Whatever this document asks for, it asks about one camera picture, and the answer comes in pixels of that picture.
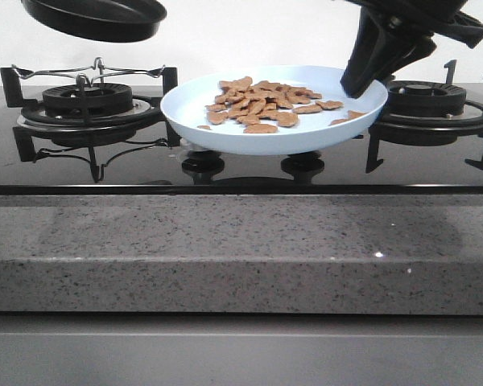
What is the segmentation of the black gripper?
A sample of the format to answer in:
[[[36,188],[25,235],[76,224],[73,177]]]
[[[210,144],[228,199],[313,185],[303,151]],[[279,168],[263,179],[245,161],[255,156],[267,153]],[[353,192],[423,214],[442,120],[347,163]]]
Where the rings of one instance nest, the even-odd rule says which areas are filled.
[[[432,35],[396,35],[385,14],[403,18],[469,48],[475,48],[483,40],[483,24],[461,10],[466,1],[353,3],[365,7],[361,8],[353,52],[341,77],[342,88],[352,98],[360,97],[374,80],[384,80],[399,69],[428,57],[436,49]]]

